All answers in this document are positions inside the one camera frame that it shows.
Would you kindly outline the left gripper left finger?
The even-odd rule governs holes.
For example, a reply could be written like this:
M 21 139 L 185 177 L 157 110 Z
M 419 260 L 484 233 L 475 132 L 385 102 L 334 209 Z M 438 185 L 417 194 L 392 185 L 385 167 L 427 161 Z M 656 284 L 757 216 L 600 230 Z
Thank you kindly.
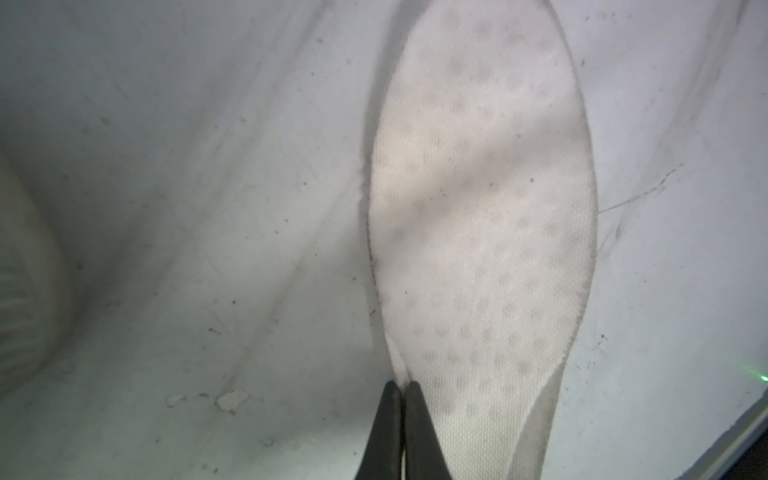
M 404 398 L 394 381 L 385 383 L 356 480 L 401 478 Z

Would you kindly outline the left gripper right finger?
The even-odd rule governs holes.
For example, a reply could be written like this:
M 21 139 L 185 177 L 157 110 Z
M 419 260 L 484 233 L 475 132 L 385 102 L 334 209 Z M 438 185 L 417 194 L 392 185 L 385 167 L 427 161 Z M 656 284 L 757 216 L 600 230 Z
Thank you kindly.
M 451 480 L 421 385 L 411 381 L 405 388 L 404 398 L 405 477 Z

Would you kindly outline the white insole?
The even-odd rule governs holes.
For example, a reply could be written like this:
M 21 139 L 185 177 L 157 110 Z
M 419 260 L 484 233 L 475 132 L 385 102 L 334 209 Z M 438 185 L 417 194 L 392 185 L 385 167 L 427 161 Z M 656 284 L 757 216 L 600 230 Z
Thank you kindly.
M 368 235 L 398 384 L 423 389 L 456 479 L 541 475 L 595 268 L 597 187 L 546 1 L 433 1 L 371 155 Z

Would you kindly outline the black white sneaker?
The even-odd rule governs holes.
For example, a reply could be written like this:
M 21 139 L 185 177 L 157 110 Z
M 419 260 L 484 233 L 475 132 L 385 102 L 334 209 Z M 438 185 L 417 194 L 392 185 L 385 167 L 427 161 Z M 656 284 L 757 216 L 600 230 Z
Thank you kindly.
M 38 205 L 1 160 L 1 395 L 50 360 L 73 318 L 71 282 Z

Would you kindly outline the aluminium rail frame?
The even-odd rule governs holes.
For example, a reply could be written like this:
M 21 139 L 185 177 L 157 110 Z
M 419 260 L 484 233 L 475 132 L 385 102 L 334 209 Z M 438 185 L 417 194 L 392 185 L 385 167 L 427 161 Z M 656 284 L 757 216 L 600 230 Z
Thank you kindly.
M 679 479 L 721 479 L 766 431 L 767 391 L 764 391 Z

